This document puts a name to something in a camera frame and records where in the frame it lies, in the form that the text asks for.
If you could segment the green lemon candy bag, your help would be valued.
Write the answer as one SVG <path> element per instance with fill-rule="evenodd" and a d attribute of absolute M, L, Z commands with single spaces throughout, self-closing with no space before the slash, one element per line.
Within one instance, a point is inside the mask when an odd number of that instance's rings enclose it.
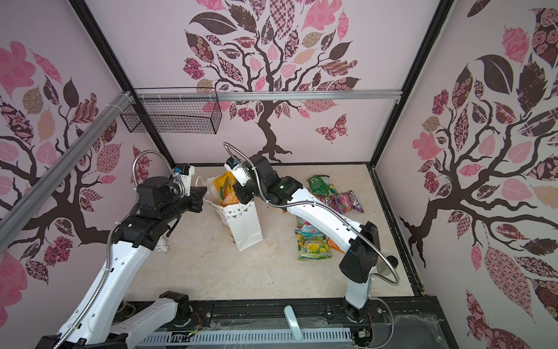
<path fill-rule="evenodd" d="M 327 260 L 332 258 L 326 237 L 298 236 L 297 246 L 298 260 Z"/>

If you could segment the yellow gummy snack bag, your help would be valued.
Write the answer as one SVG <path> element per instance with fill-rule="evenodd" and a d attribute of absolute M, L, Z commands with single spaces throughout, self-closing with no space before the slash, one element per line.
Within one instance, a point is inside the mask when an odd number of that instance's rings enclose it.
<path fill-rule="evenodd" d="M 234 190 L 234 185 L 236 183 L 237 180 L 231 172 L 221 174 L 213 181 L 221 206 L 229 206 L 240 203 Z"/>

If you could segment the white paper gift bag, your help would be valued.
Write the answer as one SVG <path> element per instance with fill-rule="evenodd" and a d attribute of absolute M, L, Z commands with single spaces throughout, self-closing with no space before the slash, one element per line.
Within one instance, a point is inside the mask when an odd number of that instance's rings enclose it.
<path fill-rule="evenodd" d="M 212 209 L 236 248 L 242 252 L 263 240 L 255 203 L 221 206 L 213 184 L 216 178 L 208 177 L 204 180 L 198 176 L 196 185 L 201 184 L 207 187 L 204 202 Z"/>

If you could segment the teal fruit candy bag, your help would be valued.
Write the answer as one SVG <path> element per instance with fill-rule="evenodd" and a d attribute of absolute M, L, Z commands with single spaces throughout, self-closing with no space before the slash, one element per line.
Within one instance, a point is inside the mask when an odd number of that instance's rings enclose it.
<path fill-rule="evenodd" d="M 309 241 L 327 240 L 325 234 L 317 229 L 314 225 L 310 224 L 308 221 L 300 217 L 296 217 L 296 223 L 297 226 L 295 228 L 295 233 L 303 239 Z"/>

